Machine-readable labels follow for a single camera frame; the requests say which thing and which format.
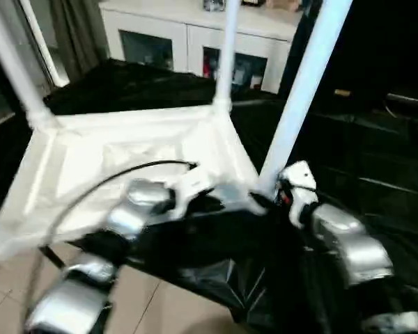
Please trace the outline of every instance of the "white cabinet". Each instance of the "white cabinet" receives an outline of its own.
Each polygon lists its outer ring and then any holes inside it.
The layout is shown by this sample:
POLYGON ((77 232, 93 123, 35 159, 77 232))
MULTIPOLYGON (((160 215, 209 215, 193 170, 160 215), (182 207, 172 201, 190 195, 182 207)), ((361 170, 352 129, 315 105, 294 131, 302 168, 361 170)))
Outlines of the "white cabinet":
MULTIPOLYGON (((100 10, 112 58, 216 77, 225 13, 204 11, 202 0, 108 0, 100 10)), ((233 82, 277 93, 299 19, 242 6, 233 82)))
POLYGON ((187 71, 185 24, 108 10, 102 18, 112 58, 187 71))
MULTIPOLYGON (((203 75, 204 62, 213 55, 218 55, 223 43, 223 31, 199 26, 187 27, 187 56, 188 70, 196 75, 203 75)), ((235 37, 235 64, 242 67, 237 71, 248 78, 239 80, 250 86, 251 76, 257 74, 263 78, 261 90, 277 93, 284 73, 286 59, 288 57, 291 44, 272 38, 262 38, 258 36, 238 33, 235 37)))

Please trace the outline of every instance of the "cabinet door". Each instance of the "cabinet door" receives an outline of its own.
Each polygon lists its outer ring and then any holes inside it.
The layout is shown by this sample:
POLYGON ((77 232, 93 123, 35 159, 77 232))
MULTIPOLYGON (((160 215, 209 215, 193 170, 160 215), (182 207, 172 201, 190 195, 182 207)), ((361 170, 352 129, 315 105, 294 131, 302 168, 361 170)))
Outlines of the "cabinet door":
MULTIPOLYGON (((188 70, 199 76, 216 77, 223 38, 223 31, 187 26, 188 70)), ((282 40, 238 33, 233 83, 277 93, 290 46, 282 40)))
POLYGON ((187 71, 185 24, 110 10, 102 18, 112 58, 187 71))

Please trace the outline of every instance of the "black cable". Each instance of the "black cable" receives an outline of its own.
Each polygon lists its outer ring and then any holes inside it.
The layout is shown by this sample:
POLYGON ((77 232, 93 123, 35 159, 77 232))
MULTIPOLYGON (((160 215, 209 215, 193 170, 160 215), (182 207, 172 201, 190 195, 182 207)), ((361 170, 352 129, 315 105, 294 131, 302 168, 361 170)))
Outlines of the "black cable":
MULTIPOLYGON (((187 162, 187 161, 181 161, 181 160, 162 160, 162 161, 152 161, 148 162, 146 164, 130 167, 128 169, 122 170, 121 172, 117 174, 113 174, 105 179, 103 181, 98 182, 96 185, 92 186, 89 190, 85 191, 83 194, 78 196, 75 200, 73 200, 68 206, 62 210, 62 212, 57 216, 57 218, 54 220, 54 222, 50 225, 47 236, 45 238, 45 242, 43 243, 43 246, 48 246, 52 243, 54 236, 56 235, 57 228, 62 224, 65 217, 76 207, 78 206, 85 198, 87 198, 89 195, 94 193, 96 190, 98 190, 101 186, 104 184, 113 181, 114 179, 128 174, 134 170, 139 170, 142 168, 147 168, 151 166, 157 166, 157 165, 166 165, 166 164, 182 164, 189 167, 189 169, 193 169, 197 166, 197 164, 187 162)), ((25 295, 24 295, 24 303, 23 303, 23 316, 22 316, 22 333, 25 332, 25 323, 28 320, 29 313, 31 311, 31 305, 32 305, 32 299, 34 295, 34 289, 36 288, 36 285, 38 283, 40 272, 42 269, 43 264, 43 254, 42 252, 39 252, 36 255, 35 262, 32 266, 31 275, 29 278, 28 287, 26 289, 25 295)))

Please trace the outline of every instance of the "white pole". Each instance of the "white pole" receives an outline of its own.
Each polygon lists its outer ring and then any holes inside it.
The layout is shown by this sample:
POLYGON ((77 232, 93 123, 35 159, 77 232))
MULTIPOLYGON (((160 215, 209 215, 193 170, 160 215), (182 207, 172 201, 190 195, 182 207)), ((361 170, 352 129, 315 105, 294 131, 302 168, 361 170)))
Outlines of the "white pole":
POLYGON ((56 125, 55 117, 43 103, 28 72, 25 70, 1 15, 0 62, 26 110, 29 125, 38 129, 56 125))
POLYGON ((231 110, 232 71, 235 57, 235 31, 241 0, 227 0, 224 44, 219 58, 219 77, 214 96, 217 110, 231 110))
POLYGON ((305 115, 333 52, 352 0, 324 0, 293 87, 258 179, 258 190, 275 194, 278 173, 285 167, 305 115))

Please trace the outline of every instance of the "white platform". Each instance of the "white platform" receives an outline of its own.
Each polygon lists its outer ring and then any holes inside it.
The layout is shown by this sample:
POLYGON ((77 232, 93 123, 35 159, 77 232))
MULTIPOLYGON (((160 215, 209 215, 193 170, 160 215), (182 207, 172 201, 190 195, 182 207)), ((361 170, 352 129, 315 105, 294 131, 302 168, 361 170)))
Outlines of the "white platform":
MULTIPOLYGON (((213 106, 61 116, 62 130, 35 131, 8 197, 0 224, 9 234, 0 257, 41 244, 71 200, 104 178, 149 161, 194 161, 214 175, 255 186, 257 172, 226 112, 213 106)), ((96 191, 58 229, 71 240, 100 226, 135 177, 167 181, 183 165, 153 166, 124 175, 96 191)))

